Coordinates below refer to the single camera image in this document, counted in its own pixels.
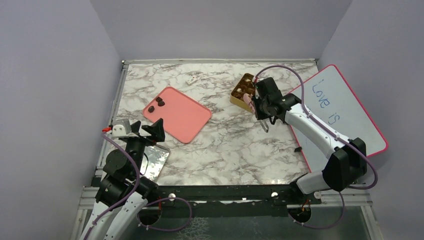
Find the pink silicone tongs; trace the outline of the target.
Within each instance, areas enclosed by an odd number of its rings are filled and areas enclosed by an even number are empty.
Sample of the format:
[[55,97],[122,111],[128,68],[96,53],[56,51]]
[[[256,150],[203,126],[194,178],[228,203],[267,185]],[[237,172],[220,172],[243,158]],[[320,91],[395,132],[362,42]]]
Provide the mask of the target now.
[[[256,116],[256,108],[254,106],[254,102],[252,101],[252,95],[248,93],[244,93],[242,97],[243,101],[248,105],[251,112]],[[269,126],[264,120],[258,120],[262,129],[268,133],[269,132]]]

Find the pink plastic tray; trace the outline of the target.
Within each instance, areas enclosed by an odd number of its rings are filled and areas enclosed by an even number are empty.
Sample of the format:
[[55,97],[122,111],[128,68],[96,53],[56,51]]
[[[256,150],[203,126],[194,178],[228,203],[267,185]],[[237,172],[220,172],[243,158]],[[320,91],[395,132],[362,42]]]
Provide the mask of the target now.
[[[157,97],[164,106],[158,106]],[[152,113],[148,112],[150,106],[154,106]],[[155,96],[142,114],[153,123],[162,118],[165,132],[184,144],[189,144],[212,117],[211,110],[171,86]]]

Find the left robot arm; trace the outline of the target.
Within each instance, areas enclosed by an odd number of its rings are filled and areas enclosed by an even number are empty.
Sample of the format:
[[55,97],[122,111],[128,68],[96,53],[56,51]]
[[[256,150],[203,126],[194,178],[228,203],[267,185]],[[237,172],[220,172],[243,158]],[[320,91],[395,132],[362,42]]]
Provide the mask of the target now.
[[113,145],[103,166],[104,178],[95,195],[93,210],[80,239],[117,240],[144,206],[157,200],[158,185],[141,173],[148,157],[145,148],[165,140],[163,120],[152,125],[116,120],[102,130]]

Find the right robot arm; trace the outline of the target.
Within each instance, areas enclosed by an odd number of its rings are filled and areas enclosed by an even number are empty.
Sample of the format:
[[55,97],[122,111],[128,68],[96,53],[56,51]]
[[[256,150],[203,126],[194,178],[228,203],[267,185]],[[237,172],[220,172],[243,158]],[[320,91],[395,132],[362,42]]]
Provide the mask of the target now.
[[170,155],[153,179],[165,186],[285,185],[300,204],[309,193],[341,191],[356,178],[348,174],[346,156],[357,159],[347,136],[337,133],[302,105],[299,95],[284,93],[275,81],[260,89],[265,117],[277,121],[264,131],[255,114],[228,101],[226,90],[206,83],[188,93],[168,86],[152,99],[145,120],[163,119],[164,146]]

